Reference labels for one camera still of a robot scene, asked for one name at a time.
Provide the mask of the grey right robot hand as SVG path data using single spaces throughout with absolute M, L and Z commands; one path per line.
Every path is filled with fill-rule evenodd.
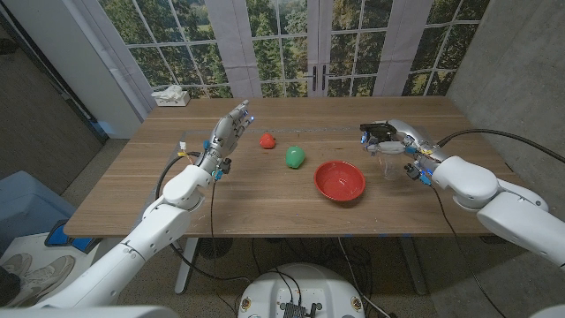
M 407 175 L 423 184 L 432 184 L 432 175 L 448 155 L 430 138 L 398 119 L 374 121 L 359 126 L 361 144 L 371 155 L 407 155 L 413 163 L 405 166 Z

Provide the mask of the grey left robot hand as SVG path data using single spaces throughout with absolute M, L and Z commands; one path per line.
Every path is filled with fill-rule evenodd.
M 218 121 L 207 149 L 197 161 L 202 170 L 212 173 L 235 150 L 239 138 L 254 120 L 254 116 L 249 116 L 248 105 L 249 101 L 244 100 Z

